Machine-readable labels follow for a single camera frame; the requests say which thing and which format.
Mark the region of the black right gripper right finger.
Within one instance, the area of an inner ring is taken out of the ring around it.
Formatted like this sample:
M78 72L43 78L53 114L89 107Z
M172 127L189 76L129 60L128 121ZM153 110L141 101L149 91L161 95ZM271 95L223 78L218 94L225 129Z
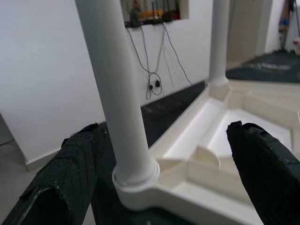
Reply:
M263 224L298 225L299 160L257 124L232 122L226 133L242 184Z

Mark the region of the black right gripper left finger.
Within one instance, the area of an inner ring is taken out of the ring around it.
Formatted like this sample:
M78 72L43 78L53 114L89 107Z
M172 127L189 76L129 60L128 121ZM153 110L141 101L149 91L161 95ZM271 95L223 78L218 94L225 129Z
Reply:
M81 225L95 189L105 138L105 131L94 123L65 139L3 224Z

